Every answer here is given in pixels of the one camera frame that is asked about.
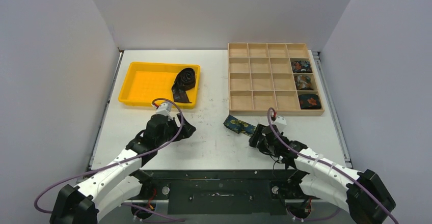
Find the blue yellow floral tie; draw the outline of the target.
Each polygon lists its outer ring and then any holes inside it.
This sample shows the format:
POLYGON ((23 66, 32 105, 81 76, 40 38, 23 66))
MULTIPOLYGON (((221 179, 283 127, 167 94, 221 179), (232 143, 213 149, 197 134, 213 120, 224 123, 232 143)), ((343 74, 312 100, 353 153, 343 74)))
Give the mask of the blue yellow floral tie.
POLYGON ((247 135, 249 137, 252 137, 255 130, 256 130, 256 126, 247 123, 245 121, 239 120, 238 118, 232 116, 232 115, 228 115, 227 118, 225 119, 225 121, 223 122, 223 125, 237 133, 237 134, 244 134, 247 135))

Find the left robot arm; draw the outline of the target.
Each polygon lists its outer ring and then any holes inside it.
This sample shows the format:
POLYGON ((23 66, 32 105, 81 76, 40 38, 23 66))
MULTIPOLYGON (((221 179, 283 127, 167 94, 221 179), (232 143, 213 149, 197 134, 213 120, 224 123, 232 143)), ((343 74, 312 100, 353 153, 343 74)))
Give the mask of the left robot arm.
POLYGON ((151 177, 141 167, 157 155, 166 142, 191 137, 196 131, 181 114, 180 121, 164 115, 153 115, 125 149, 111 162, 112 167, 99 171, 87 180, 58 193, 50 223, 98 223, 126 200, 151 195, 151 177))

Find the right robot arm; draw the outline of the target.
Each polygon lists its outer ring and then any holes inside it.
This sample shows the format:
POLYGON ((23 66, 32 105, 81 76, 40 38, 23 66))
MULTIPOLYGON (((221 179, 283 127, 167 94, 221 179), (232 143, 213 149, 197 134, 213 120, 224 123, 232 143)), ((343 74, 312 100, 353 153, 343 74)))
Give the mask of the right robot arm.
POLYGON ((355 223, 383 223, 396 207, 377 173, 339 165, 305 144, 289 140, 276 125, 259 124, 249 145, 301 175, 288 183, 294 198, 322 199, 349 213, 355 223))

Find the wooden compartment box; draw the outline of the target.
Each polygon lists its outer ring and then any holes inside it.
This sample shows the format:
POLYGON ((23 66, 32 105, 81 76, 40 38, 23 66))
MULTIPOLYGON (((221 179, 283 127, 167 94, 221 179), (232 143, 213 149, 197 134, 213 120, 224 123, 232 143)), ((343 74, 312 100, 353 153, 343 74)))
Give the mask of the wooden compartment box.
POLYGON ((288 116, 320 116, 325 111, 315 64, 305 43, 229 43, 228 77, 233 114, 260 116, 270 107, 288 116), (312 73, 293 73, 294 60, 308 60, 312 73), (314 90, 297 90, 297 75, 310 76, 314 90), (322 109, 300 109, 298 96, 306 93, 318 95, 322 109))

